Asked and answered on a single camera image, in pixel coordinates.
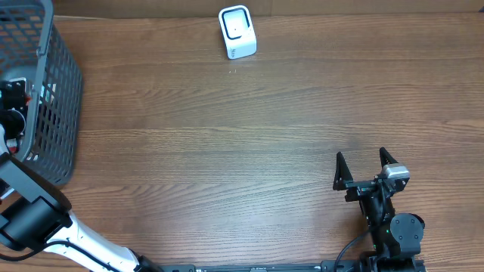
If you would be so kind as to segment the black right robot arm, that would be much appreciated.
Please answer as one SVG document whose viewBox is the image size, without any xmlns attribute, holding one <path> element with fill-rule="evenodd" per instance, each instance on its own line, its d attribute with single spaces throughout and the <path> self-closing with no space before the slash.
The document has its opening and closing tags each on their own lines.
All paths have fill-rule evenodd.
<svg viewBox="0 0 484 272">
<path fill-rule="evenodd" d="M 355 181 L 341 152 L 336 156 L 333 189 L 344 191 L 345 201 L 357 202 L 368 229 L 350 241 L 337 258 L 322 267 L 331 271 L 425 271 L 421 252 L 425 222 L 413 213 L 397 214 L 391 198 L 402 192 L 410 180 L 408 168 L 394 159 L 383 147 L 379 149 L 381 171 L 373 179 Z M 343 256 L 353 245 L 371 236 L 373 249 L 354 261 Z"/>
</svg>

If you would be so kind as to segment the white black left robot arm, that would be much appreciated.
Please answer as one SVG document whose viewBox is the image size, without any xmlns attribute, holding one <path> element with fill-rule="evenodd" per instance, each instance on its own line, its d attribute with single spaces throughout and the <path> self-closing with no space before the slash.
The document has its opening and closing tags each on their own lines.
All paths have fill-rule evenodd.
<svg viewBox="0 0 484 272">
<path fill-rule="evenodd" d="M 143 255 L 106 240 L 84 225 L 73 213 L 70 201 L 54 185 L 16 159 L 7 141 L 26 127 L 24 82 L 1 83 L 1 184 L 4 195 L 20 197 L 1 213 L 1 243 L 18 256 L 2 255 L 4 261 L 23 261 L 40 252 L 62 255 L 90 271 L 159 271 Z"/>
</svg>

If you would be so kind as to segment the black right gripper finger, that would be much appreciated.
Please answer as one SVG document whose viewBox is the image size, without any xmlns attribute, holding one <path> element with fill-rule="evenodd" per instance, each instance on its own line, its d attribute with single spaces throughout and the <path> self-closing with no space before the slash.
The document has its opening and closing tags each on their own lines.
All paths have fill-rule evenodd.
<svg viewBox="0 0 484 272">
<path fill-rule="evenodd" d="M 398 161 L 390 155 L 390 153 L 386 150 L 385 147 L 381 147 L 379 149 L 379 155 L 380 155 L 380 164 L 382 166 L 398 163 Z"/>
<path fill-rule="evenodd" d="M 337 163 L 336 163 L 336 172 L 334 181 L 335 182 L 353 182 L 352 174 L 346 164 L 346 160 L 344 155 L 341 152 L 338 152 L 336 155 Z"/>
</svg>

